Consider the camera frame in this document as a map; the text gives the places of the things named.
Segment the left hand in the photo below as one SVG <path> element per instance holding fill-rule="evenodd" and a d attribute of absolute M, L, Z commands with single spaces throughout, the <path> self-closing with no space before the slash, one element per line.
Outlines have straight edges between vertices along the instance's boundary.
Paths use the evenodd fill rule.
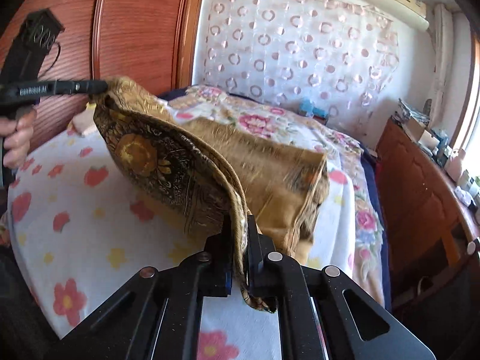
<path fill-rule="evenodd" d="M 37 112 L 33 108 L 29 108 L 28 112 L 18 120 L 1 117 L 1 137 L 4 139 L 3 147 L 7 150 L 3 158 L 3 166 L 15 169 L 25 162 L 36 118 Z"/>

